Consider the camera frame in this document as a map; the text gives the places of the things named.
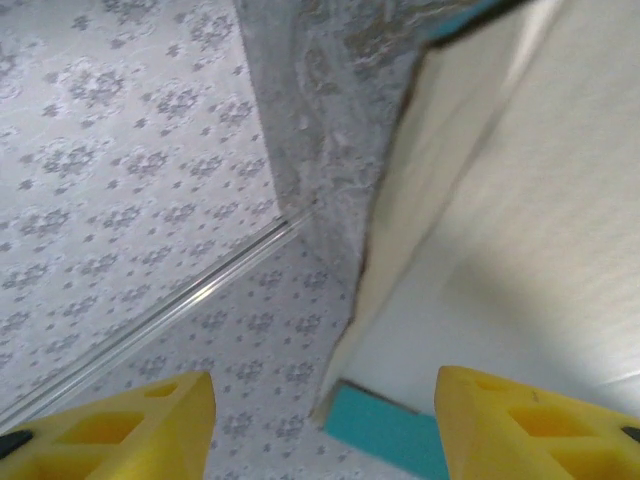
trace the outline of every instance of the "wallpaper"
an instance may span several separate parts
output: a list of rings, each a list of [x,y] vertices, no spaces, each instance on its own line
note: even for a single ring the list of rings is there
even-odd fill
[[[279,214],[230,0],[0,1],[0,410]]]
[[[235,0],[274,182],[315,205],[305,241],[348,287],[429,27],[474,0]]]
[[[343,286],[295,239],[72,404],[209,370],[217,423],[206,479],[409,480],[332,439],[308,418],[350,303]]]

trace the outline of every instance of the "teal object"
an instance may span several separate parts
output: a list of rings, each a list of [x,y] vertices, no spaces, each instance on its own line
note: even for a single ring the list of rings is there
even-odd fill
[[[524,3],[524,0],[478,0],[475,4],[465,8],[461,12],[453,15],[435,25],[429,32],[429,40],[432,42],[443,40],[455,35],[468,27],[469,24],[477,20],[482,15],[501,5],[517,5]]]
[[[325,431],[332,437],[428,480],[448,480],[436,419],[351,385],[342,385]]]

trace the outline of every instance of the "yellow plastic part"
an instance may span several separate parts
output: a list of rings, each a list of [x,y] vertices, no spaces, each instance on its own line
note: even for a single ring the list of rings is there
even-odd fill
[[[442,367],[436,416],[451,480],[640,479],[640,420],[461,367]]]
[[[208,372],[192,372],[29,422],[3,480],[201,480],[215,422]]]

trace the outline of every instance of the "patterned wallpaper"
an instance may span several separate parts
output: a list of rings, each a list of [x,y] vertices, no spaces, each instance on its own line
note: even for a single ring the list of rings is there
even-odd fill
[[[279,210],[230,0],[0,1],[0,409]]]
[[[305,240],[348,286],[429,26],[477,0],[235,0],[278,195],[315,202]]]
[[[205,479],[410,480],[308,418],[350,304],[343,286],[295,239],[65,408],[209,370],[217,423]]]

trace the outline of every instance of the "black tip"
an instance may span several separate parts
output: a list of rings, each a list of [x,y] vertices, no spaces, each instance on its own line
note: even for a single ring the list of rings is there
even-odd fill
[[[640,443],[640,428],[638,427],[622,427],[621,429],[629,437],[633,438],[636,442]]]
[[[31,430],[17,430],[0,436],[0,460],[15,452],[32,438]]]

